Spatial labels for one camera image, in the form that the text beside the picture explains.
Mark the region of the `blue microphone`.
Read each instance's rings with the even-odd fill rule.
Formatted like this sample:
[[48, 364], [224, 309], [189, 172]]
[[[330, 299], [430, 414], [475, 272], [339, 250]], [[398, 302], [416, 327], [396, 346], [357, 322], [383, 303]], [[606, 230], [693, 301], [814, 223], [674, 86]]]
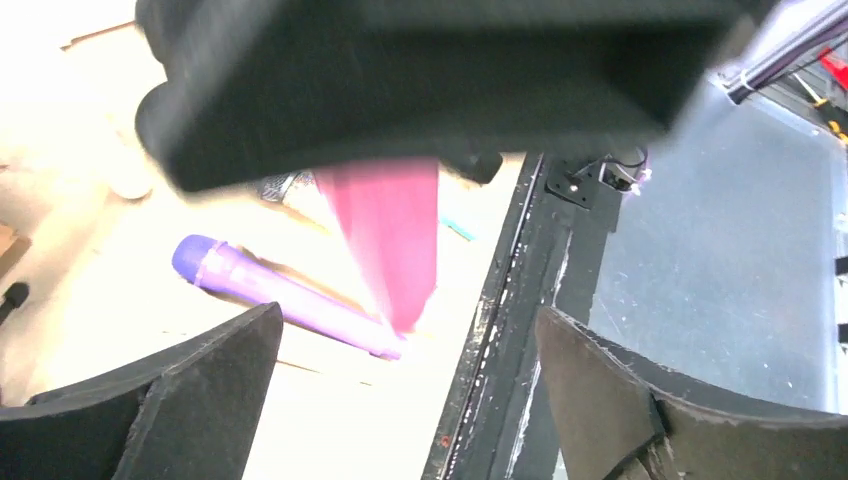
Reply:
[[453, 218], [451, 218], [449, 216], [441, 215], [440, 218], [439, 218], [439, 221], [443, 226], [451, 229], [453, 232], [458, 234], [460, 237], [462, 237], [466, 241], [474, 241], [475, 240], [475, 235], [470, 230], [468, 230], [467, 228], [462, 226], [460, 223], [458, 223], [456, 220], [454, 220]]

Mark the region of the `purple microphone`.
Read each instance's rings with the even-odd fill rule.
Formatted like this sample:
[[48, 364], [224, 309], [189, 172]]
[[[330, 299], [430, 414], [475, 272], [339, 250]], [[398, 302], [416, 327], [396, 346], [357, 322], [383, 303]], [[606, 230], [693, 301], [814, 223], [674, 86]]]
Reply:
[[276, 302], [285, 319], [389, 360], [405, 346], [391, 328], [250, 259], [225, 241], [188, 235], [171, 264], [193, 285], [254, 304]]

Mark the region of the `pink microphone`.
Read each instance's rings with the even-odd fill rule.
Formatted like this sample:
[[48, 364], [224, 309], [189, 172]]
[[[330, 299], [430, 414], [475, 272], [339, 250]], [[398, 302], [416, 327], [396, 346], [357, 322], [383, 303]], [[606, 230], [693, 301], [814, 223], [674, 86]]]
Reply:
[[437, 279], [439, 162], [351, 162], [315, 171], [378, 313], [410, 333]]

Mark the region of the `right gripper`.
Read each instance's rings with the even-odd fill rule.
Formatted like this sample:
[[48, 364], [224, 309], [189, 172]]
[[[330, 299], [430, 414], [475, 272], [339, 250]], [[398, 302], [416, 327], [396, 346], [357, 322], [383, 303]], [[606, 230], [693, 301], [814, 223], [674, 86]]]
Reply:
[[146, 151], [199, 192], [349, 161], [665, 134], [768, 1], [140, 1]]

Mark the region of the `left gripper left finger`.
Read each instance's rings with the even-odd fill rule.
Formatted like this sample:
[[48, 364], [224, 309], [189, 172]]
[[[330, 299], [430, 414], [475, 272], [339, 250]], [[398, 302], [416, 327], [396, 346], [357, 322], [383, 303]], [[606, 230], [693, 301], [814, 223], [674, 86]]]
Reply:
[[254, 307], [194, 338], [1, 412], [5, 479], [238, 479], [283, 317]]

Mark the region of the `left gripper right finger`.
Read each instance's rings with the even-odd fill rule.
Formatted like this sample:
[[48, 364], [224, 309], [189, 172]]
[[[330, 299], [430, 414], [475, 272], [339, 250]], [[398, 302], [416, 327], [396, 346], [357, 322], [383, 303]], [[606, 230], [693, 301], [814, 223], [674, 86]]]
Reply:
[[843, 415], [755, 399], [541, 308], [535, 335], [572, 479], [843, 479]]

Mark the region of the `tripod shock mount stand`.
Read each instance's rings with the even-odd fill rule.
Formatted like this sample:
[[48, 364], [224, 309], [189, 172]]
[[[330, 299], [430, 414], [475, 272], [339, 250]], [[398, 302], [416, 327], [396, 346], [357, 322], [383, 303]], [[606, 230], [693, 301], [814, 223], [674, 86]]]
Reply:
[[26, 302], [29, 293], [30, 286], [26, 282], [14, 282], [8, 287], [3, 293], [0, 305], [0, 323], [3, 323], [14, 310]]

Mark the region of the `glitter sequin microphone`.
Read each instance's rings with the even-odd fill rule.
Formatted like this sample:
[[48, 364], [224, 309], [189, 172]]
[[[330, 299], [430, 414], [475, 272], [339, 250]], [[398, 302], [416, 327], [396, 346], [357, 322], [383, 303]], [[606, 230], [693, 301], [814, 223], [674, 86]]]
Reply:
[[293, 199], [298, 191], [314, 186], [313, 174], [303, 170], [266, 177], [257, 184], [256, 192], [263, 201], [284, 204], [287, 200]]

